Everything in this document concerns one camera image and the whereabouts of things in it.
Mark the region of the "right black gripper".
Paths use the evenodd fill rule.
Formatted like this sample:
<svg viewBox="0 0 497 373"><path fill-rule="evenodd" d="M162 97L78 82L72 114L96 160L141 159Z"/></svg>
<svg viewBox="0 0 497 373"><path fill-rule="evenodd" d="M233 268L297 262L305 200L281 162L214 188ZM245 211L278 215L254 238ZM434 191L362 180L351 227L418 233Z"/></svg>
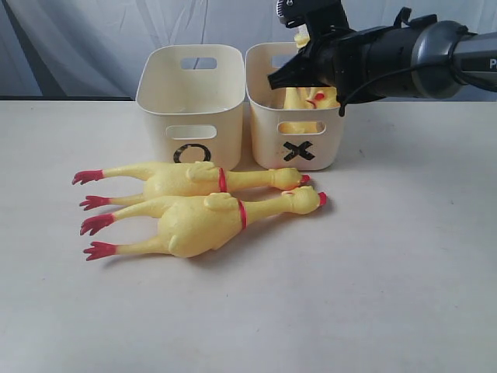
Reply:
<svg viewBox="0 0 497 373"><path fill-rule="evenodd" d="M371 102L364 86L363 38L351 29L340 1L307 1L304 16L311 38L298 53L267 76L272 90L333 86L339 102Z"/></svg>

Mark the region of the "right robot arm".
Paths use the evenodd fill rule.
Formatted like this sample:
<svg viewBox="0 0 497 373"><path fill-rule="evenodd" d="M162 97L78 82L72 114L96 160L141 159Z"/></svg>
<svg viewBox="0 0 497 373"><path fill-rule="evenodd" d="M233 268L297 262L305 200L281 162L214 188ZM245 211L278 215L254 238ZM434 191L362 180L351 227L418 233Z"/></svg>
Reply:
<svg viewBox="0 0 497 373"><path fill-rule="evenodd" d="M268 75L271 89L333 87L342 108L386 98L447 99L463 86L496 90L496 35L401 8L390 26L354 30L340 1L278 1L288 29L310 40Z"/></svg>

